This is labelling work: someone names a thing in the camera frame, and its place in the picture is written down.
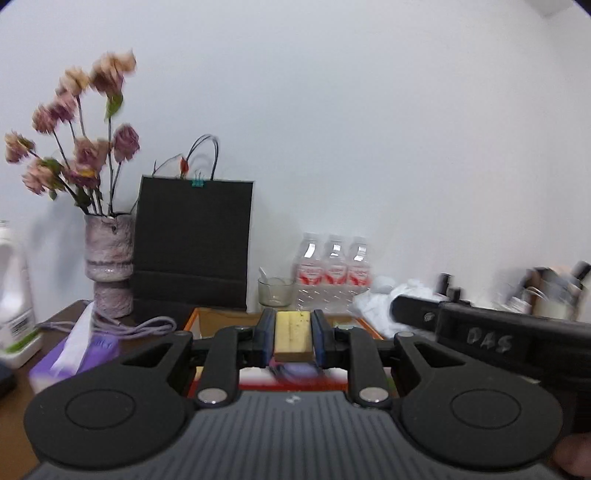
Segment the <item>red and white label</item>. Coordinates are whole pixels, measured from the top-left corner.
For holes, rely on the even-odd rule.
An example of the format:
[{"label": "red and white label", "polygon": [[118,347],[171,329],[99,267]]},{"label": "red and white label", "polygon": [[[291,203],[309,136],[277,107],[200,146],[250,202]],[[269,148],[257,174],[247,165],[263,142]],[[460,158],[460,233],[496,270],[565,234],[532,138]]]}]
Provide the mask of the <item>red and white label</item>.
[{"label": "red and white label", "polygon": [[322,281],[323,269],[318,265],[298,265],[297,279],[302,285],[319,285]]},{"label": "red and white label", "polygon": [[369,285],[369,269],[367,267],[349,267],[350,285],[367,287]]},{"label": "red and white label", "polygon": [[347,267],[345,265],[331,265],[326,269],[324,280],[329,285],[343,285],[347,280]]}]

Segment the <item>purple tissue box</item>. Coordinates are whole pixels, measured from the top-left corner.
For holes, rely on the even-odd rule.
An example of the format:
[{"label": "purple tissue box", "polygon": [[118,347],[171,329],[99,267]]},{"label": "purple tissue box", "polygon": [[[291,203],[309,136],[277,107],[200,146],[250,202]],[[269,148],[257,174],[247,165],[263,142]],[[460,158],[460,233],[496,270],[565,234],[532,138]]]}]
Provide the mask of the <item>purple tissue box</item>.
[{"label": "purple tissue box", "polygon": [[[60,356],[65,343],[66,339],[64,338],[37,365],[31,368],[29,372],[29,383],[35,393],[39,393],[41,390],[74,375],[66,370],[57,373],[51,371],[51,366]],[[119,341],[116,337],[95,333],[90,340],[90,345],[80,364],[78,373],[113,360],[118,355]]]}]

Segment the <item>silver bolt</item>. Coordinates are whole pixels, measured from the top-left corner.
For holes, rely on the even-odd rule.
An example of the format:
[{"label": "silver bolt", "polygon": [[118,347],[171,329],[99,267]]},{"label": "silver bolt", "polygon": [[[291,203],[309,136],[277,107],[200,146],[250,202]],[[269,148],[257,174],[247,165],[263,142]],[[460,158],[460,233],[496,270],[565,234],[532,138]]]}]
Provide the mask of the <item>silver bolt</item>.
[{"label": "silver bolt", "polygon": [[359,392],[361,399],[371,403],[378,403],[388,398],[388,392],[379,387],[365,387]]},{"label": "silver bolt", "polygon": [[197,394],[197,399],[203,403],[216,404],[226,400],[228,394],[221,388],[206,388]]}]

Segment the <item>bouquet of dried flowers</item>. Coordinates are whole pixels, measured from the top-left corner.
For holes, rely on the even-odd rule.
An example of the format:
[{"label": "bouquet of dried flowers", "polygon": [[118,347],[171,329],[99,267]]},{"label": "bouquet of dried flowers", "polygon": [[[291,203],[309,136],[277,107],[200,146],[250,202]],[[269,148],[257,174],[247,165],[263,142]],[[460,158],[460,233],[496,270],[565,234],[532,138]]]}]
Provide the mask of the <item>bouquet of dried flowers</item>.
[{"label": "bouquet of dried flowers", "polygon": [[[131,160],[139,150],[139,138],[130,124],[122,124],[112,132],[111,118],[123,104],[123,83],[127,74],[135,71],[135,57],[130,51],[125,54],[104,54],[94,63],[89,74],[72,67],[64,72],[56,89],[56,97],[48,105],[40,105],[33,113],[33,128],[40,134],[52,135],[57,142],[63,162],[53,157],[41,157],[35,144],[17,132],[6,134],[6,160],[20,163],[23,158],[33,157],[22,176],[25,186],[36,193],[48,191],[56,199],[58,192],[68,192],[76,206],[88,214],[89,208],[96,215],[105,216],[103,196],[100,190],[100,171],[108,162],[110,171],[109,203],[107,215],[113,216],[113,196],[121,165]],[[108,124],[107,139],[91,140],[86,136],[82,120],[81,95],[88,89],[106,96],[105,121]],[[74,124],[78,120],[80,134]],[[68,124],[74,141],[73,156],[69,159],[60,144],[57,128]],[[117,163],[116,171],[113,159]]]}]

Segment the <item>water bottle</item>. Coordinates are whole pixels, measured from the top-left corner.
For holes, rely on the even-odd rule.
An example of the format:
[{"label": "water bottle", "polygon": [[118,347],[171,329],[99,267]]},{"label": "water bottle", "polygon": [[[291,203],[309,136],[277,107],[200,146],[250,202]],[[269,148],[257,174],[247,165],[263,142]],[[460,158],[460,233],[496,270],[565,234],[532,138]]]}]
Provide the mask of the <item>water bottle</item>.
[{"label": "water bottle", "polygon": [[315,233],[305,233],[294,262],[296,310],[312,311],[322,307],[320,284],[323,273],[319,237]]},{"label": "water bottle", "polygon": [[341,314],[347,310],[347,260],[344,240],[341,236],[331,235],[324,248],[324,277],[322,290],[326,313]]},{"label": "water bottle", "polygon": [[368,246],[365,238],[355,237],[347,257],[347,287],[350,300],[369,288],[371,278],[367,253]]},{"label": "water bottle", "polygon": [[24,252],[0,220],[0,361],[19,368],[40,348]]}]

